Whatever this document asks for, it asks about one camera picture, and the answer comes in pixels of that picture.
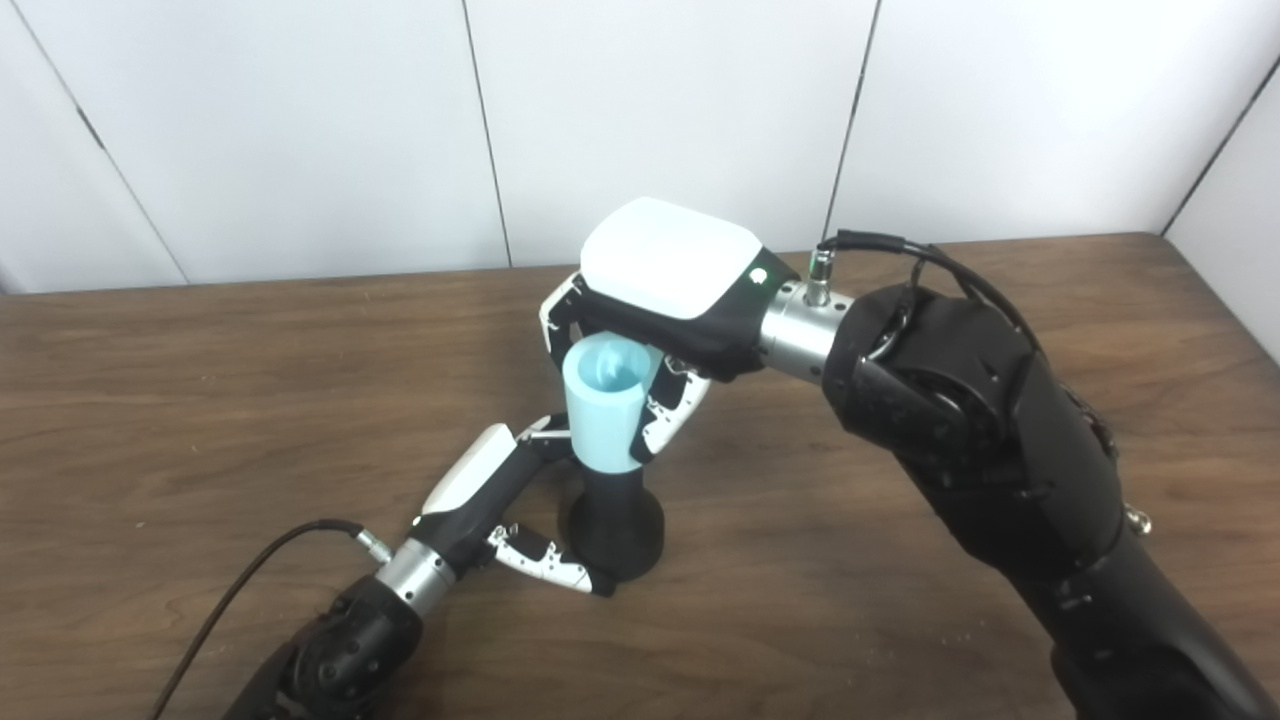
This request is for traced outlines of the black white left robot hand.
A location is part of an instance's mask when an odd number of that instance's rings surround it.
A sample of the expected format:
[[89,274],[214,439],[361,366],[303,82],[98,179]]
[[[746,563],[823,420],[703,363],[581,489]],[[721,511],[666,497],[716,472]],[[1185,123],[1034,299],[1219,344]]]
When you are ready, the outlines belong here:
[[495,423],[431,489],[410,538],[439,556],[456,578],[497,561],[526,577],[608,598],[617,584],[604,571],[556,541],[504,520],[544,468],[573,457],[566,413],[543,416],[518,434]]

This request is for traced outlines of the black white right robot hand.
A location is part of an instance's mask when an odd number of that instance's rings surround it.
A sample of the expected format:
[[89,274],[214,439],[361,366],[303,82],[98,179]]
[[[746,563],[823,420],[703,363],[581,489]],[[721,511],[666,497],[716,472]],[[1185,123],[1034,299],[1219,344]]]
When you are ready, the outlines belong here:
[[632,471],[669,443],[712,382],[760,372],[765,313],[796,279],[731,222],[657,199],[609,214],[586,238],[579,269],[543,301],[543,341],[562,368],[573,333],[616,334],[641,345],[652,369],[621,427],[570,420],[579,461],[605,474]]

